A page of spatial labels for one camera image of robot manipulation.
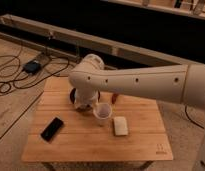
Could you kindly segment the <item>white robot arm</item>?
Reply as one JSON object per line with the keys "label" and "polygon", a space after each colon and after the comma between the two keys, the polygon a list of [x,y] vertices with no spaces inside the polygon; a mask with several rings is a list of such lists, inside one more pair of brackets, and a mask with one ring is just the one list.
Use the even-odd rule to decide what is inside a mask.
{"label": "white robot arm", "polygon": [[[205,64],[106,70],[98,55],[88,54],[70,71],[69,82],[76,108],[93,106],[104,91],[205,111]],[[205,129],[192,171],[205,171]]]}

